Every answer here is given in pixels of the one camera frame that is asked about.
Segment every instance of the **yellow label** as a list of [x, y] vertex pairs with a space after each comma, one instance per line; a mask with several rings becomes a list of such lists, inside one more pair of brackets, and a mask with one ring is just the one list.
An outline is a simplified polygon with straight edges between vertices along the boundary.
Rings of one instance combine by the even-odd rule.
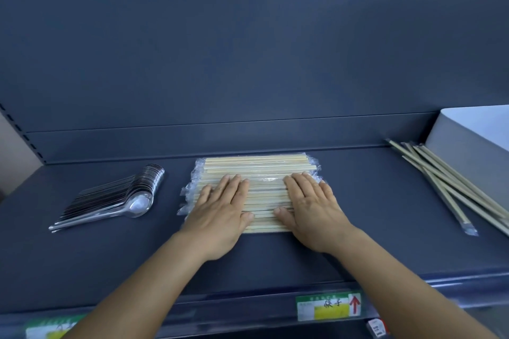
[[60, 339], [64, 336], [69, 330], [61, 330], [61, 331], [52, 331], [46, 334], [46, 339]]
[[333, 304], [329, 306], [315, 306], [315, 320], [321, 319], [341, 319], [350, 315], [348, 304]]

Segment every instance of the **plastic wrap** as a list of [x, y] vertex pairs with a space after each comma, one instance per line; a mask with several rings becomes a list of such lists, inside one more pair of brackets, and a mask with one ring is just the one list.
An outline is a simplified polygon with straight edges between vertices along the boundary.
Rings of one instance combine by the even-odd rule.
[[306, 153], [198, 158], [191, 172], [191, 181], [180, 193], [186, 204], [177, 214], [185, 215], [193, 209], [205, 185], [216, 186], [224, 175], [240, 174], [242, 178], [249, 179], [249, 195], [244, 210], [255, 212], [255, 217], [269, 217], [266, 212], [277, 206], [292, 209], [283, 183], [285, 176], [308, 172], [316, 182], [320, 182], [320, 169], [318, 160]]

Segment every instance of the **bundle of chopsticks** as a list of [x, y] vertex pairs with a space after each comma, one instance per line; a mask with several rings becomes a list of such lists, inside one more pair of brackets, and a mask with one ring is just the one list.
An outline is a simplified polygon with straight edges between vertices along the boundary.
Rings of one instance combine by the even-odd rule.
[[423, 173], [458, 220], [465, 233], [478, 236], [477, 229], [458, 206], [455, 199], [509, 237], [509, 212], [426, 146], [417, 146], [406, 142], [398, 144], [392, 140], [387, 140], [387, 142], [407, 162]]
[[305, 153], [199, 158], [191, 182], [182, 190], [187, 205], [179, 214], [191, 211], [205, 185], [216, 186], [222, 176], [240, 174], [243, 179], [249, 179], [243, 211], [252, 212], [255, 217], [245, 233], [286, 232], [288, 229], [273, 214], [279, 206], [293, 209], [283, 178], [292, 173], [308, 172], [320, 181], [318, 169], [318, 162]]

